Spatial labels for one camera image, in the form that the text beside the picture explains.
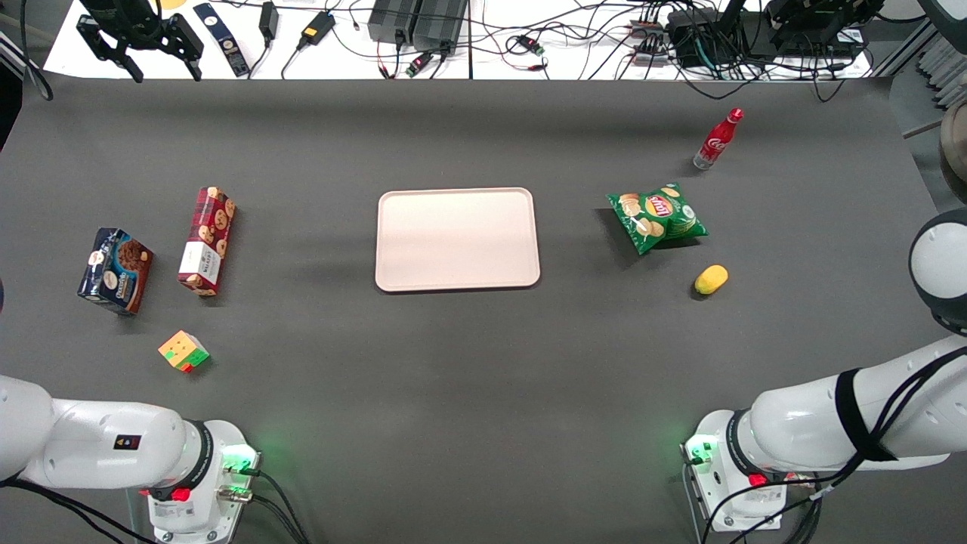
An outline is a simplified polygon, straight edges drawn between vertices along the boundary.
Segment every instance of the power supply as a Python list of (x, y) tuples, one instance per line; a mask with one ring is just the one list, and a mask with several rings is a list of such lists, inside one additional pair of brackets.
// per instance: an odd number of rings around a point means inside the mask
[(418, 51), (441, 51), (448, 55), (456, 50), (460, 26), (468, 0), (423, 0), (417, 25), (413, 29), (413, 47)]
[(384, 44), (412, 44), (422, 3), (423, 0), (376, 0), (366, 23), (369, 38)]

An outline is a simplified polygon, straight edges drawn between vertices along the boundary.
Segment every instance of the lay's chip bag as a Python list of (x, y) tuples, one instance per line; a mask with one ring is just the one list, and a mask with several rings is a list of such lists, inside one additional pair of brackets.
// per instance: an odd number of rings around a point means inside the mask
[(677, 183), (669, 183), (651, 193), (608, 195), (607, 199), (639, 255), (644, 255), (661, 240), (709, 234), (682, 196)]

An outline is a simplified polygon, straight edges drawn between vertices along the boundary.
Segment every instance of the lay's logo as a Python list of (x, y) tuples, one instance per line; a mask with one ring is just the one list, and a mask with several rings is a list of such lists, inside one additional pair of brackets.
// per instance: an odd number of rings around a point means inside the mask
[(649, 196), (647, 200), (648, 211), (656, 217), (667, 217), (671, 215), (671, 203), (661, 196)]

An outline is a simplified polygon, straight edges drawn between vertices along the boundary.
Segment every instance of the yellow toy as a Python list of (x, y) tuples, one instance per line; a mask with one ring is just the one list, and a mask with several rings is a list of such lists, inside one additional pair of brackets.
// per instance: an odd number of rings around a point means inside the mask
[(728, 281), (728, 270), (721, 264), (713, 264), (695, 279), (695, 290), (700, 294), (712, 294)]
[(167, 359), (169, 365), (184, 373), (191, 372), (208, 358), (208, 351), (198, 339), (183, 330), (162, 344), (158, 353)]

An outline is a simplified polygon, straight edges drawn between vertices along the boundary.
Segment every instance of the white tray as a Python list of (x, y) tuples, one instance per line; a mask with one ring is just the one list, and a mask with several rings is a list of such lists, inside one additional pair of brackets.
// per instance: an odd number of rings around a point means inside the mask
[(540, 276), (526, 189), (392, 191), (379, 199), (376, 284), (385, 291), (528, 287)]

